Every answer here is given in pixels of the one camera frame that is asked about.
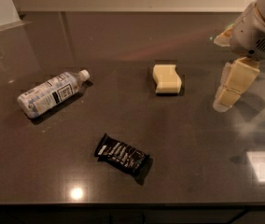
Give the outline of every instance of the robotic hand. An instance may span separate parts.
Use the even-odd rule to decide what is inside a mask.
[[[226,63],[216,93],[214,109],[226,112],[250,87],[258,76],[259,62],[265,60],[265,0],[251,3],[214,42],[221,47],[230,47],[241,57],[234,63]]]

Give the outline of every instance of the shiny tabletop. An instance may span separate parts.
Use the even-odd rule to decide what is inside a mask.
[[[213,107],[225,62],[213,40],[238,13],[23,13],[0,32],[0,204],[265,203],[265,62],[233,109]],[[157,96],[152,68],[185,89]],[[37,119],[17,97],[64,71],[82,91]],[[150,155],[137,177],[97,161],[102,136]]]

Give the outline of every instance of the bottle label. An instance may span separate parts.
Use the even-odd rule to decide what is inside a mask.
[[[36,113],[38,116],[77,91],[76,79],[65,72],[22,94],[20,99],[28,105],[28,112]]]

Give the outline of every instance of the energy gel packet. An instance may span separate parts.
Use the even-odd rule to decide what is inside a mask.
[[[95,153],[98,161],[107,161],[121,171],[138,175],[149,155],[119,140],[109,137],[106,133],[99,142]]]

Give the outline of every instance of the black snack wrapper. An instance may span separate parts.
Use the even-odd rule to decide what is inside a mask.
[[[107,161],[121,171],[138,175],[149,155],[119,140],[109,137],[106,133],[99,142],[95,153],[98,161]]]

